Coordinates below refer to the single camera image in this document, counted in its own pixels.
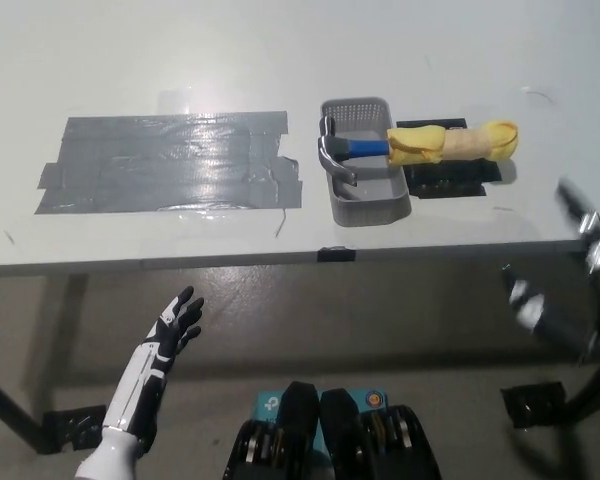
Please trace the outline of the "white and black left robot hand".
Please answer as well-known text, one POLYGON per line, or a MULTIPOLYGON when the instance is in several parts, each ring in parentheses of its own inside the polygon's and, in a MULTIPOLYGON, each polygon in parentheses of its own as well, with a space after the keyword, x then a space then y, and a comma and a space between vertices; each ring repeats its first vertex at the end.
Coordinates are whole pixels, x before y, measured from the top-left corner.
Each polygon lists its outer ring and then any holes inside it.
POLYGON ((151 449, 167 376, 187 343, 198 337, 204 299, 186 287, 165 307, 145 339, 135 348, 107 409, 103 429, 133 437, 137 455, 151 449))

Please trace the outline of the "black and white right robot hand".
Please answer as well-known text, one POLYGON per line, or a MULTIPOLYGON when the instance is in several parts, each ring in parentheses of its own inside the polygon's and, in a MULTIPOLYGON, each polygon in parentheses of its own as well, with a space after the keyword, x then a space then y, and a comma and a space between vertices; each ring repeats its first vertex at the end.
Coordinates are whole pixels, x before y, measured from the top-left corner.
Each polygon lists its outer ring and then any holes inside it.
POLYGON ((580 238, 587 278, 598 302, 598 317, 592 326, 569 317, 509 265, 502 269, 508 304, 517 322, 536 337, 582 359, 600 360, 600 213, 567 180, 559 182, 556 195, 580 238))

